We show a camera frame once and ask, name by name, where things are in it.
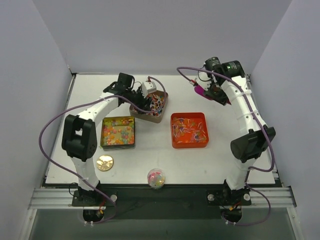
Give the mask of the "purple plastic scoop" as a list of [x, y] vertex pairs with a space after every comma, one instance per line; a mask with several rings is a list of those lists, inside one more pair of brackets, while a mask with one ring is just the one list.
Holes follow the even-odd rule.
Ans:
[[204, 97], [205, 96], [205, 90], [200, 86], [200, 85], [197, 85], [197, 86], [195, 86], [194, 87], [194, 91], [198, 94], [198, 95], [200, 95], [200, 96], [202, 96], [202, 97]]

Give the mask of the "beige tin with lollipops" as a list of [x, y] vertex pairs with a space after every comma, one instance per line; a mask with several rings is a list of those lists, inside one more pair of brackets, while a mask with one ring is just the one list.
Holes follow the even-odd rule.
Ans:
[[169, 94], [164, 93], [163, 91], [157, 90], [156, 92], [151, 93], [149, 95], [149, 98], [151, 99], [150, 110], [153, 111], [153, 113], [140, 114], [137, 112], [136, 109], [134, 109], [133, 106], [130, 106], [129, 108], [130, 115], [137, 119], [158, 124], [162, 121], [163, 115], [165, 113]]

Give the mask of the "gold tin with star candies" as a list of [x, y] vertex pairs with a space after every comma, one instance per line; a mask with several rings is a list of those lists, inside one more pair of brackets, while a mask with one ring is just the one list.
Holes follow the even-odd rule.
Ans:
[[105, 151], [134, 149], [135, 123], [133, 116], [105, 117], [102, 120], [100, 147]]

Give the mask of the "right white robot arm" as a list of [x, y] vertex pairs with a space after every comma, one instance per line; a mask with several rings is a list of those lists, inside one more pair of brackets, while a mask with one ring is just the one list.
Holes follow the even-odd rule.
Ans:
[[233, 204], [247, 194], [248, 174], [256, 160], [269, 148], [276, 131], [259, 114], [239, 61], [221, 63], [218, 57], [211, 57], [204, 62], [196, 82], [202, 87], [205, 98], [223, 106], [230, 104], [239, 124], [240, 137], [230, 142], [235, 163], [221, 192], [223, 201]]

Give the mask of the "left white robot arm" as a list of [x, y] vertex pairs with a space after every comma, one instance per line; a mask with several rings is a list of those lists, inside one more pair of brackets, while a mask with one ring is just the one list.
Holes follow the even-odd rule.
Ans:
[[154, 82], [144, 81], [133, 89], [135, 78], [120, 73], [117, 81], [107, 86], [99, 99], [77, 115], [69, 114], [64, 120], [61, 147], [72, 160], [78, 176], [77, 199], [95, 206], [100, 203], [102, 193], [96, 188], [100, 181], [96, 175], [93, 156], [98, 148], [97, 125], [124, 102], [129, 102], [150, 112], [149, 94], [155, 92]]

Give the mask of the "orange tray with lollipops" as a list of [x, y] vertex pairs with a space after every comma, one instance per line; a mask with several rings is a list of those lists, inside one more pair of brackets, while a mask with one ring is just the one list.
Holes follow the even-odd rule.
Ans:
[[175, 149], [205, 148], [209, 134], [202, 112], [176, 112], [170, 117], [171, 144]]

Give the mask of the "gold jar lid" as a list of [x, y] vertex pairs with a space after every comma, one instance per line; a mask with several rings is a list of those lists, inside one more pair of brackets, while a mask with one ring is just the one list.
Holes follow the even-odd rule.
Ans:
[[101, 155], [96, 160], [97, 169], [101, 172], [107, 172], [112, 169], [114, 166], [114, 159], [110, 155]]

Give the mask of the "clear glass jar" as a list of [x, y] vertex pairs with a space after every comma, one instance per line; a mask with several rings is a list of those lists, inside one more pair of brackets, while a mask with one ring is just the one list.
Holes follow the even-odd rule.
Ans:
[[147, 183], [152, 189], [160, 189], [164, 186], [166, 180], [165, 173], [159, 169], [151, 169], [147, 174]]

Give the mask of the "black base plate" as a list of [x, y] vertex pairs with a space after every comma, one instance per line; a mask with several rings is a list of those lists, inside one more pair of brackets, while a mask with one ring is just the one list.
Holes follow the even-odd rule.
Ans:
[[226, 184], [165, 184], [153, 189], [148, 184], [100, 184], [96, 191], [78, 188], [73, 207], [82, 207], [88, 221], [114, 215], [116, 220], [211, 220], [235, 207], [252, 204], [250, 190], [229, 190]]

